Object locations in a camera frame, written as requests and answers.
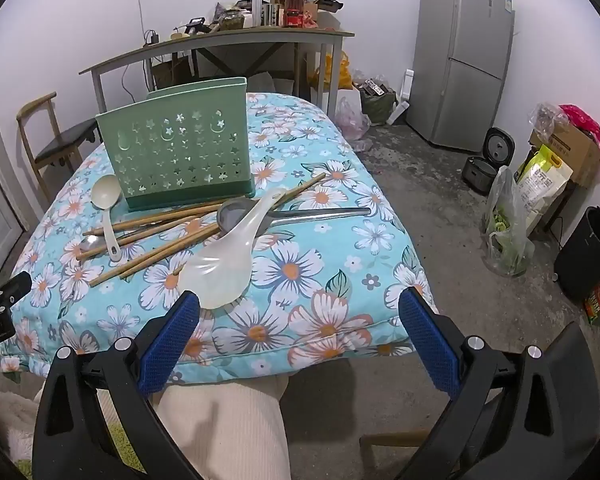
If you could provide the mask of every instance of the refrigerator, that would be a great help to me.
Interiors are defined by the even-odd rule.
[[[480,152],[500,102],[511,0],[420,0],[407,124],[432,144]]]

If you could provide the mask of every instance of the black trash can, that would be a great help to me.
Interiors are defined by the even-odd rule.
[[[565,296],[578,303],[600,283],[600,207],[587,207],[558,253],[554,272]]]

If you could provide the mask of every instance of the rice cooker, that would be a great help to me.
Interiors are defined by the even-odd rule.
[[[510,164],[516,148],[511,136],[499,128],[489,128],[484,137],[482,154],[470,156],[464,168],[462,179],[476,192],[488,195],[493,180],[501,166]]]

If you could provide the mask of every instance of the beige pants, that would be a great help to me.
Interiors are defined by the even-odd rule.
[[[171,385],[154,403],[164,427],[207,480],[290,480],[279,400],[286,376]]]

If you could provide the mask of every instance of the blue gripper pad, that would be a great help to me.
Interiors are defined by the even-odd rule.
[[[398,315],[434,386],[454,399],[460,391],[458,357],[423,303],[413,287],[406,288],[398,300]]]
[[[144,397],[164,388],[173,367],[198,325],[200,303],[192,292],[184,292],[172,308],[176,308],[176,311],[166,321],[140,360],[138,390]]]

